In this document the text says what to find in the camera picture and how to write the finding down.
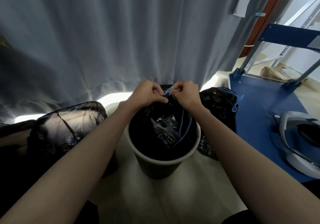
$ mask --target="tied blue drawstring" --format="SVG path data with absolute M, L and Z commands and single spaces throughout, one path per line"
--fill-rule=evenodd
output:
M 219 87 L 218 89 L 221 90 L 221 91 L 223 91 L 223 92 L 232 94 L 232 95 L 234 95 L 235 97 L 237 97 L 237 100 L 236 100 L 234 106 L 232 107 L 232 112 L 237 112 L 237 110 L 238 110 L 238 109 L 237 109 L 237 105 L 239 104 L 240 100 L 242 100 L 242 98 L 243 98 L 244 95 L 238 96 L 236 93 L 232 92 L 230 89 L 227 89 L 227 88 L 224 88 L 224 87 Z
M 172 89 L 169 88 L 166 90 L 166 92 L 163 94 L 164 97 L 168 97 L 169 96 L 169 92 L 171 91 Z M 184 109 L 182 109 L 182 117 L 181 117 L 181 124 L 180 124 L 180 129 L 179 129 L 179 135 L 181 136 L 181 129 L 182 129 L 182 124 L 183 124 L 183 114 L 184 114 Z M 174 144 L 172 147 L 169 147 L 167 145 L 168 148 L 173 148 L 175 145 L 177 145 L 180 141 L 183 140 L 183 138 L 186 136 L 186 134 L 188 133 L 189 129 L 190 129 L 190 126 L 191 126 L 191 123 L 192 123 L 192 116 L 190 115 L 190 113 L 188 112 L 189 114 L 189 125 L 186 129 L 186 132 L 184 133 L 184 135 L 176 142 L 176 144 Z

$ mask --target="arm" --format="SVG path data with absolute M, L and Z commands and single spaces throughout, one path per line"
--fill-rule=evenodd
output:
M 232 185 L 262 223 L 319 223 L 320 200 L 202 106 L 198 85 L 177 82 L 170 94 L 192 114 Z
M 0 223 L 73 223 L 104 173 L 134 114 L 155 101 L 160 86 L 142 82 L 127 101 L 56 162 L 3 216 Z

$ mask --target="person's left hand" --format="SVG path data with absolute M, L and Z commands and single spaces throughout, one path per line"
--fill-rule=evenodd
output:
M 139 110 L 154 102 L 168 103 L 168 99 L 163 97 L 163 93 L 159 84 L 146 80 L 136 87 L 127 101 L 135 110 Z

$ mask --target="curtain fold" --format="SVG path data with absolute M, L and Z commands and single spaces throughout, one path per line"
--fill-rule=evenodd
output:
M 0 0 L 1 120 L 234 66 L 267 0 Z

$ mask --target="floor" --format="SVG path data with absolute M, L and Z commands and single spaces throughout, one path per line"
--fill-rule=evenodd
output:
M 244 58 L 238 59 L 235 68 Z M 249 73 L 259 75 L 264 66 Z M 228 86 L 230 72 L 217 74 L 202 89 Z M 320 117 L 319 84 L 310 82 L 296 90 L 307 111 Z M 117 103 L 106 107 L 111 114 Z M 220 162 L 196 151 L 168 178 L 152 180 L 139 168 L 123 135 L 116 148 L 119 169 L 102 179 L 89 200 L 98 206 L 100 223 L 221 223 L 246 209 Z

